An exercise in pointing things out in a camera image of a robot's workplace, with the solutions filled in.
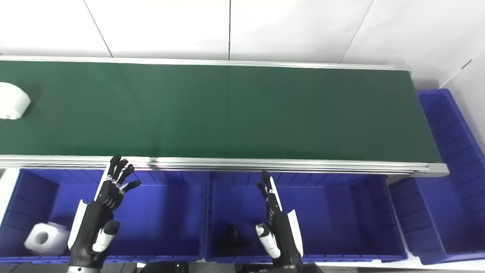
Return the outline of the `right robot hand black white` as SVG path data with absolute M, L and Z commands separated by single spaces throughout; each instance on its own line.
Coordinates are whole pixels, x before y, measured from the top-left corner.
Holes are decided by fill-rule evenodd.
M 257 183 L 266 202 L 266 223 L 256 224 L 256 234 L 275 267 L 303 264 L 303 244 L 296 211 L 284 212 L 273 177 L 266 170 Z

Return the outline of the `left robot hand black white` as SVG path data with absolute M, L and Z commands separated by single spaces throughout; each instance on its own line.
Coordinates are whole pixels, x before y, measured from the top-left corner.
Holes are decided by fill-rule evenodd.
M 114 155 L 107 164 L 91 202 L 80 200 L 68 238 L 69 273 L 99 273 L 111 243 L 120 229 L 114 213 L 125 194 L 137 188 L 139 180 L 125 183 L 135 171 L 128 159 Z

